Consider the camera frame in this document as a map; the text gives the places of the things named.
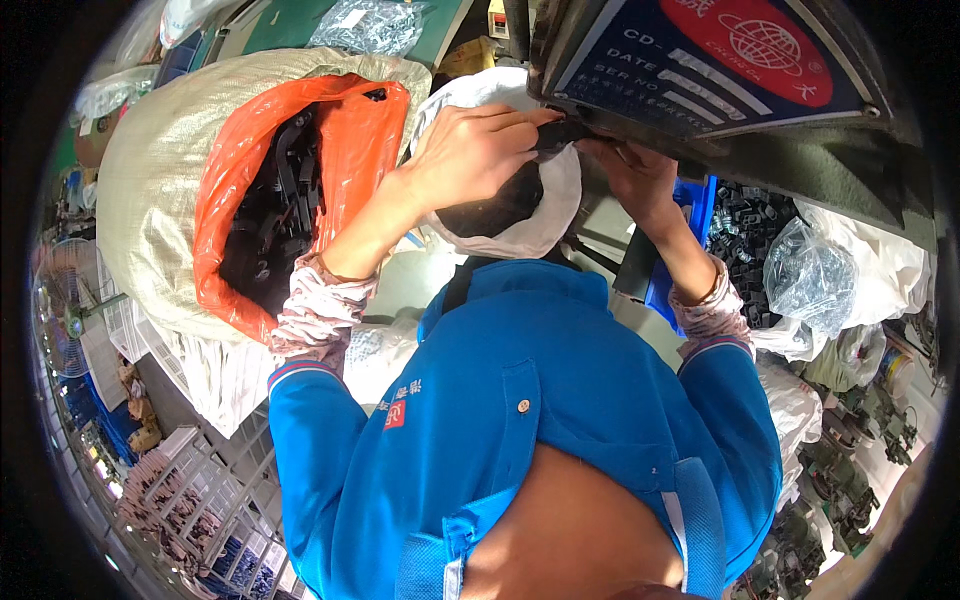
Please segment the electric fan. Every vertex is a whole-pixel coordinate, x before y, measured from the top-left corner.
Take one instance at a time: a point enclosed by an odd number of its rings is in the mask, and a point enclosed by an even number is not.
[[[97,252],[93,242],[67,239],[54,246],[36,270],[31,292],[34,333],[57,375],[79,377],[89,371],[80,340],[84,319],[126,297],[102,297]]]

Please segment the green mat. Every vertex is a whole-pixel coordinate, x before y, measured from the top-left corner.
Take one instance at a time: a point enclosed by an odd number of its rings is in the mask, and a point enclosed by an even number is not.
[[[274,0],[260,14],[243,53],[302,48],[317,29],[321,17],[334,4],[334,0]],[[429,6],[423,11],[423,34],[406,59],[433,69],[437,56],[445,51],[444,40],[457,11],[464,6],[463,13],[466,13],[472,0],[427,0],[424,4]]]

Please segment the blue polo shirt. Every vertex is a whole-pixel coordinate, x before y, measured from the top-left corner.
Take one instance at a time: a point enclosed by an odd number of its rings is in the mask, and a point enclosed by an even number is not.
[[[441,316],[444,291],[369,419],[323,363],[271,376],[284,536],[302,580],[325,600],[457,598],[540,442],[650,507],[684,559],[684,590],[719,597],[780,494],[750,352],[709,340],[674,374],[613,319],[604,278],[540,260],[476,270],[467,301]]]

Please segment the patterned arm sleeve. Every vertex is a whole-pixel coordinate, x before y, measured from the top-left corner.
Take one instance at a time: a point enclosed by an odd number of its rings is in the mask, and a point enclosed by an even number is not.
[[[290,359],[323,362],[343,376],[350,330],[360,323],[376,276],[343,282],[328,272],[316,252],[297,259],[290,298],[283,303],[270,350],[278,366]]]
[[[710,259],[716,265],[717,278],[713,283],[713,291],[702,302],[696,306],[685,306],[677,299],[676,290],[670,290],[670,306],[677,316],[677,324],[686,335],[686,342],[677,352],[685,359],[704,341],[724,336],[742,342],[756,359],[756,347],[747,319],[740,314],[743,300],[733,289],[727,265],[716,256]]]

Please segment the finger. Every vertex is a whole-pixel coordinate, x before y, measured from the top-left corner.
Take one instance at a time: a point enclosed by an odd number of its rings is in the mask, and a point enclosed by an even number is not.
[[[504,154],[526,152],[537,145],[537,140],[540,137],[537,133],[537,127],[527,121],[511,125],[490,135],[495,140],[497,151]]]
[[[593,156],[607,172],[608,178],[628,178],[633,175],[630,166],[613,145],[598,139],[582,139],[576,143],[579,150]]]
[[[621,158],[623,158],[623,161],[626,162],[627,166],[630,167],[631,169],[634,169],[636,171],[636,170],[642,169],[644,166],[649,166],[645,162],[643,162],[643,158],[640,155],[638,155],[636,152],[634,152],[631,146],[636,146],[636,144],[617,143],[613,146],[613,148],[616,150],[616,153],[619,154]]]
[[[549,108],[534,108],[533,110],[525,110],[523,112],[516,111],[507,114],[499,114],[490,119],[484,121],[484,126],[488,128],[488,131],[497,132],[499,130],[505,130],[508,127],[516,125],[518,123],[533,123],[534,127],[539,127],[544,123],[549,123],[550,121],[556,121],[557,119],[564,118],[562,112],[557,112],[556,110],[551,110]]]
[[[461,114],[465,117],[494,117],[500,114],[516,112],[516,108],[505,104],[483,105],[482,107],[464,108]]]
[[[668,156],[664,156],[657,151],[650,150],[649,148],[640,146],[639,144],[635,144],[633,142],[627,142],[626,148],[629,149],[634,156],[639,158],[640,162],[645,167],[657,166],[672,160],[672,158]]]

